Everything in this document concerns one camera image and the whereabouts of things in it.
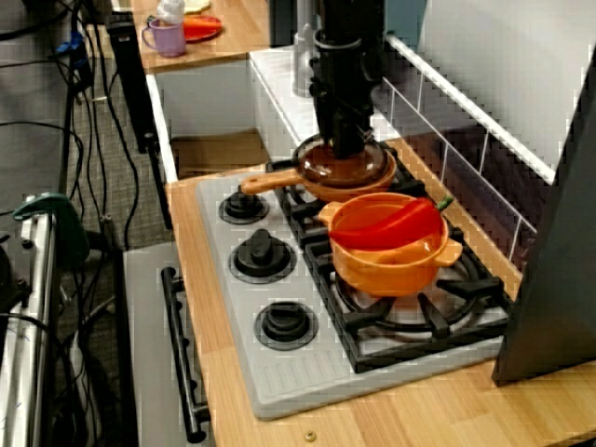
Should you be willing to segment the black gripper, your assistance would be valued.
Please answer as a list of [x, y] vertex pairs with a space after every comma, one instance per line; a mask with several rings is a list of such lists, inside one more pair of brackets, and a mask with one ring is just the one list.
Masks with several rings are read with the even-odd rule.
[[356, 156], [369, 142], [360, 136], [372, 130], [373, 82], [364, 67], [365, 52], [360, 44], [317, 44], [315, 49], [310, 93], [319, 133], [333, 158]]

